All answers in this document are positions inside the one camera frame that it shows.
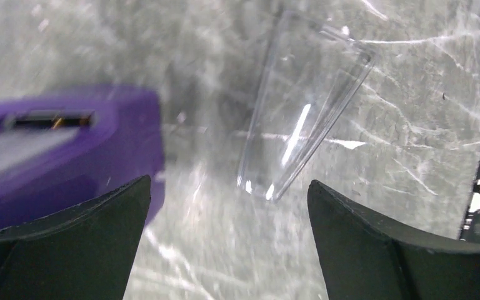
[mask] purple plastic case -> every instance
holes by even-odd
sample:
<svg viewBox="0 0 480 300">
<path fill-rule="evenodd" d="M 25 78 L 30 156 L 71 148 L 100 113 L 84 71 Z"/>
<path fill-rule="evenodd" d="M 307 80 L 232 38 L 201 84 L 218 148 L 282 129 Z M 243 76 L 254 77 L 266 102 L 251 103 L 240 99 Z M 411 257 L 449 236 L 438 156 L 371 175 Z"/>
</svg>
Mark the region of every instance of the purple plastic case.
<svg viewBox="0 0 480 300">
<path fill-rule="evenodd" d="M 89 127 L 8 129 L 7 118 L 91 114 Z M 60 143 L 13 163 L 13 144 Z M 152 179 L 149 223 L 164 202 L 161 113 L 155 92 L 92 86 L 0 102 L 0 229 L 29 222 L 108 193 L 141 176 Z M 29 153 L 27 142 L 15 153 Z"/>
</svg>

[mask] transparent plastic container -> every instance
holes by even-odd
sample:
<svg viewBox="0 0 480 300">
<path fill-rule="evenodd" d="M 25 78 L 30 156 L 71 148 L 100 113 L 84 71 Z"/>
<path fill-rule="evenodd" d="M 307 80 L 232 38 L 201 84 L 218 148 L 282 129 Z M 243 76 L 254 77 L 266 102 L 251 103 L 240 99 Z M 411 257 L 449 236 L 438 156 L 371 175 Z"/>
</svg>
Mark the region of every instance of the transparent plastic container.
<svg viewBox="0 0 480 300">
<path fill-rule="evenodd" d="M 297 12 L 273 38 L 237 177 L 256 197 L 277 201 L 368 75 L 374 53 Z"/>
</svg>

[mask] marble surface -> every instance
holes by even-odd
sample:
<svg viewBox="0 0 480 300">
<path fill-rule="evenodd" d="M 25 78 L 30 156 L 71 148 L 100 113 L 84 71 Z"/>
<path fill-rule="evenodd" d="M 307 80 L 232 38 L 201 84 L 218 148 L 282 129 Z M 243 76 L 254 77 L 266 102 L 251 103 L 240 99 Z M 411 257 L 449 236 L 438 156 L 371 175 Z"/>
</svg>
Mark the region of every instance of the marble surface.
<svg viewBox="0 0 480 300">
<path fill-rule="evenodd" d="M 284 2 L 347 26 L 380 57 L 282 200 L 268 204 L 235 183 L 281 4 L 0 0 L 0 98 L 105 82 L 161 92 L 166 201 L 125 299 L 327 299 L 306 209 L 312 179 L 457 237 L 480 155 L 480 0 Z"/>
</svg>

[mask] gray marble countertop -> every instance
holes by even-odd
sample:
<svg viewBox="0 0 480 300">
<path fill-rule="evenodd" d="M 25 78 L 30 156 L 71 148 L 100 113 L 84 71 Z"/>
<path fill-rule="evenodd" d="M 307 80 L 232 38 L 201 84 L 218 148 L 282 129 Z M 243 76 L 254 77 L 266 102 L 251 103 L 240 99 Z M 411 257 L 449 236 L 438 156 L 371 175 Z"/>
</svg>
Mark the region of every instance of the gray marble countertop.
<svg viewBox="0 0 480 300">
<path fill-rule="evenodd" d="M 279 2 L 0 0 L 0 98 L 105 82 L 161 92 L 166 200 L 125 299 L 327 299 L 306 207 L 312 179 L 458 235 L 480 155 L 480 0 L 284 4 L 347 26 L 380 57 L 268 204 L 235 183 Z"/>
</svg>

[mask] purple object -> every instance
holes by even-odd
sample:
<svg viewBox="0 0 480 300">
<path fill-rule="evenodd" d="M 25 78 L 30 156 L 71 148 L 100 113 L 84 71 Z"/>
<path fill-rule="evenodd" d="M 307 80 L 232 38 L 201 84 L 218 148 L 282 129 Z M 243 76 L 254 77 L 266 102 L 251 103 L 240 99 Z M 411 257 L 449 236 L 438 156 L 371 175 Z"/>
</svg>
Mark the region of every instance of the purple object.
<svg viewBox="0 0 480 300">
<path fill-rule="evenodd" d="M 25 126 L 31 125 L 25 120 L 40 125 L 49 116 L 53 127 Z M 88 117 L 87 126 L 82 119 L 80 126 L 72 124 L 74 116 Z M 58 118 L 71 125 L 60 127 Z M 0 229 L 56 213 L 144 175 L 152 179 L 149 223 L 164 202 L 163 170 L 155 92 L 105 85 L 0 102 Z"/>
</svg>

